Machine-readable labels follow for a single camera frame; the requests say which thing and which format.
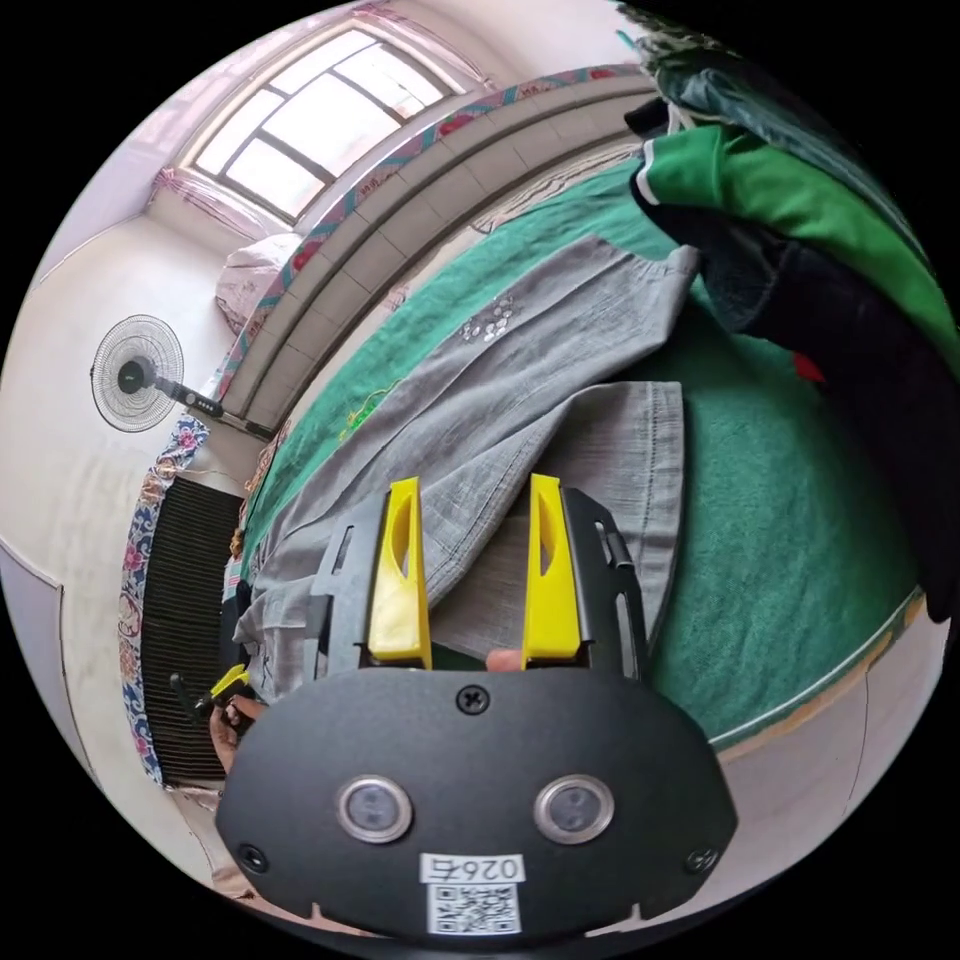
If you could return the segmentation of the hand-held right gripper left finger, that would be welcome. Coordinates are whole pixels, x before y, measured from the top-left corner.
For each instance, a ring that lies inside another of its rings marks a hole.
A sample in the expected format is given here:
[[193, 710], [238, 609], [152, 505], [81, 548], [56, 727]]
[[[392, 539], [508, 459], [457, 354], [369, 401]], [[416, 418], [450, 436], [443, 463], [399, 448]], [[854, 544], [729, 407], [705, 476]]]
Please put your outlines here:
[[374, 568], [367, 650], [387, 666], [430, 666], [420, 480], [390, 487]]

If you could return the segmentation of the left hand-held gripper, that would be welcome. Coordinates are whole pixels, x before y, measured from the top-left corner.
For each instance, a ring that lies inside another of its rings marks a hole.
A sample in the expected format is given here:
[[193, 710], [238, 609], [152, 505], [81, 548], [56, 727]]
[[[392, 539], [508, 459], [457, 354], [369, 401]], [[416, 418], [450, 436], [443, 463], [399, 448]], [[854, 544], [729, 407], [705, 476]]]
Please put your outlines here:
[[220, 702], [228, 702], [232, 697], [244, 694], [249, 687], [249, 673], [243, 664], [237, 664], [198, 696], [190, 694], [180, 673], [170, 675], [169, 685], [193, 724], [208, 723], [214, 709], [221, 706]]

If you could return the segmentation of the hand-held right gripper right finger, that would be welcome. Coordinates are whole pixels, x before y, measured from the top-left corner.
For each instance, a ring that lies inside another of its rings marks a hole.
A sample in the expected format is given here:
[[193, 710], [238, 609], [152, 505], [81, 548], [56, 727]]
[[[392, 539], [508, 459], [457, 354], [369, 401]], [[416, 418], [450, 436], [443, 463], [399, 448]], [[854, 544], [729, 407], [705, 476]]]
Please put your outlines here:
[[572, 550], [560, 483], [556, 477], [533, 474], [522, 663], [525, 667], [572, 663], [580, 645]]

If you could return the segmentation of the person's left hand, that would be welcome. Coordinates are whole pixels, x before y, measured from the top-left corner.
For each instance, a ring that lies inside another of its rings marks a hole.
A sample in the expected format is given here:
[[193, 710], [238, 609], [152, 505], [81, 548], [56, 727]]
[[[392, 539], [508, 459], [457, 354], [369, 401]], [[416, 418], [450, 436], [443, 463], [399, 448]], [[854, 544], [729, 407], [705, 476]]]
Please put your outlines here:
[[255, 722], [267, 709], [257, 699], [233, 696], [224, 707], [214, 706], [208, 722], [211, 742], [225, 775], [231, 771], [240, 743], [240, 726]]

